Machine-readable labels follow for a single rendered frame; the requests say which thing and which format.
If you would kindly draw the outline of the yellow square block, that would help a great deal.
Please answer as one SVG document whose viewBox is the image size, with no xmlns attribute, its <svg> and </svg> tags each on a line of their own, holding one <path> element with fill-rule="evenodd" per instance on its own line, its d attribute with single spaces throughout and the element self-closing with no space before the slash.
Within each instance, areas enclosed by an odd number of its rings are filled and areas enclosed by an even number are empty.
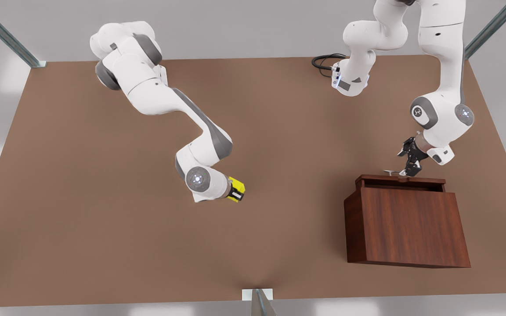
<svg viewBox="0 0 506 316">
<path fill-rule="evenodd" d="M 239 180 L 228 177 L 228 183 L 230 185 L 230 190 L 226 196 L 226 198 L 233 200 L 235 202 L 239 202 L 243 199 L 245 193 L 245 186 Z"/>
</svg>

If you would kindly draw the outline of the brown wooden drawer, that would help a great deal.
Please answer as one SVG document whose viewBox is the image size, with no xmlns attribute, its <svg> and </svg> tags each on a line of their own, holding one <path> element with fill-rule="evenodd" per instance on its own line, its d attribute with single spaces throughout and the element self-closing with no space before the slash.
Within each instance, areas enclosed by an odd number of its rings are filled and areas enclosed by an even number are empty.
<svg viewBox="0 0 506 316">
<path fill-rule="evenodd" d="M 357 189 L 366 187 L 432 192 L 445 192 L 445 184 L 446 180 L 444 179 L 382 175 L 361 175 L 355 181 L 355 186 Z"/>
</svg>

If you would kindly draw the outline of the brown wooden cabinet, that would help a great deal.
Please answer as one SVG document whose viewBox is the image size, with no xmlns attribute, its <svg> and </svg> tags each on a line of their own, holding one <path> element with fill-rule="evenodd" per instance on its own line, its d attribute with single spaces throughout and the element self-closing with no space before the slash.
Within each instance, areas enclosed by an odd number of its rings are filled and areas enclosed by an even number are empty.
<svg viewBox="0 0 506 316">
<path fill-rule="evenodd" d="M 356 188 L 344 216 L 349 263 L 471 266 L 454 193 Z"/>
</svg>

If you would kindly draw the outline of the silver frame post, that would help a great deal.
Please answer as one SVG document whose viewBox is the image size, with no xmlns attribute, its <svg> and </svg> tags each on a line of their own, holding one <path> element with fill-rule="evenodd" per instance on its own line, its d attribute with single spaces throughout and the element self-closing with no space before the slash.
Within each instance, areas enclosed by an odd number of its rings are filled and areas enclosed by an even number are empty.
<svg viewBox="0 0 506 316">
<path fill-rule="evenodd" d="M 251 301 L 251 316 L 277 316 L 271 305 L 273 289 L 242 289 L 242 300 Z"/>
<path fill-rule="evenodd" d="M 38 60 L 23 44 L 20 43 L 1 23 L 0 23 L 0 40 L 20 57 L 30 68 L 44 68 L 47 66 L 46 61 Z"/>
<path fill-rule="evenodd" d="M 472 57 L 505 23 L 506 4 L 466 46 L 464 60 Z"/>
</svg>

